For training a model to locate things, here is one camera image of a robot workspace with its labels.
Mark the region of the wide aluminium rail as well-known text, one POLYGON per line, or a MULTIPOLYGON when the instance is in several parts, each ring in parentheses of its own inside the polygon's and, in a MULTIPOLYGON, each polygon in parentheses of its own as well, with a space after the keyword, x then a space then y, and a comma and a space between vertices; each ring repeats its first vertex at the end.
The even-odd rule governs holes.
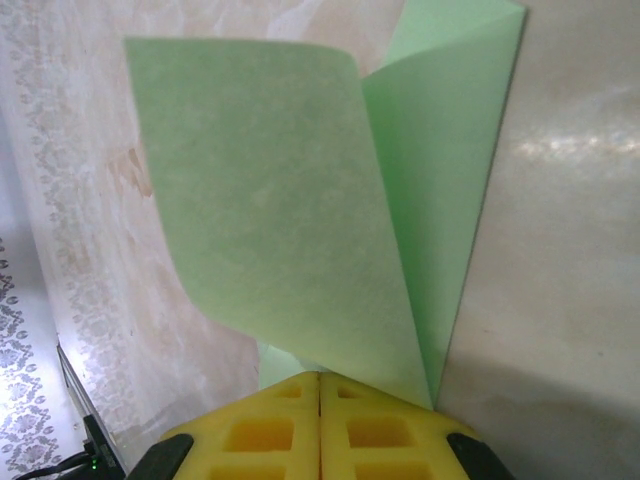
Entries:
POLYGON ((125 480, 127 476, 125 468, 123 467, 120 461, 119 455, 115 449, 115 445, 111 440, 101 418, 99 417, 95 406, 90 400, 89 395, 86 392, 84 386, 82 385, 79 376, 74 371, 70 360, 68 359, 67 355, 65 354, 60 344, 56 346, 56 350, 59 357, 61 370, 63 373, 63 378, 65 381, 67 390, 69 391, 71 399, 74 402, 74 405, 78 410, 79 415, 82 418, 82 423, 81 423, 82 432, 85 434, 85 439, 83 441, 83 450, 81 451, 81 457, 84 459, 84 463, 79 466, 73 467, 67 472, 65 472, 62 475, 62 480, 96 480, 95 479, 96 472, 92 470, 92 465, 91 465, 92 455, 91 455, 91 452, 89 451, 89 448, 91 447, 91 445, 87 440, 87 434, 83 424, 83 417, 86 415, 94 415, 96 420, 99 422, 99 425, 103 430, 103 433, 107 437, 107 440, 109 441, 109 444, 113 449, 116 459, 119 461, 121 468, 124 471, 125 477, 123 480, 125 480))

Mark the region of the small board with green light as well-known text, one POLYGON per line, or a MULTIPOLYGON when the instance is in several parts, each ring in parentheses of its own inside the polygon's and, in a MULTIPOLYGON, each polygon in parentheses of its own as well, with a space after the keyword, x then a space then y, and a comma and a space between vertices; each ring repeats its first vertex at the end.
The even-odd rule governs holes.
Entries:
POLYGON ((91 447, 92 470, 96 472, 96 480, 123 480, 124 471, 111 448, 94 415, 83 417, 87 440, 91 447))

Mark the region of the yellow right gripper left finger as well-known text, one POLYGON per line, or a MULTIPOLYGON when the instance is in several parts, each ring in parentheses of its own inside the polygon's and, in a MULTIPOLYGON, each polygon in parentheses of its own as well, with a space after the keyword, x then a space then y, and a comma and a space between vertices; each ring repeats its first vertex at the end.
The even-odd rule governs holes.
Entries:
POLYGON ((319 393, 305 372, 176 426, 130 480, 319 480, 319 393))

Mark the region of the green square paper sheet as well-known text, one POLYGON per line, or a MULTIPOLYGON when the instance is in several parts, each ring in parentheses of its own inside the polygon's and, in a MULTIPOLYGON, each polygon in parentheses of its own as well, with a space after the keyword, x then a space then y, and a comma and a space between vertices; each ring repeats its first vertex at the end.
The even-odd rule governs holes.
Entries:
POLYGON ((430 407, 525 8, 407 0, 384 65, 222 38, 124 43, 181 285, 210 319, 430 407))

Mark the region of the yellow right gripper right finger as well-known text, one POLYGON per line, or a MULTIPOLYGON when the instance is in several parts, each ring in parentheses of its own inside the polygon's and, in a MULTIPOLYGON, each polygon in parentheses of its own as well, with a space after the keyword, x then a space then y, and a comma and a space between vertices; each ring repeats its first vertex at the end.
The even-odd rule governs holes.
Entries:
POLYGON ((472 428, 335 373, 321 373, 322 480, 508 480, 472 428))

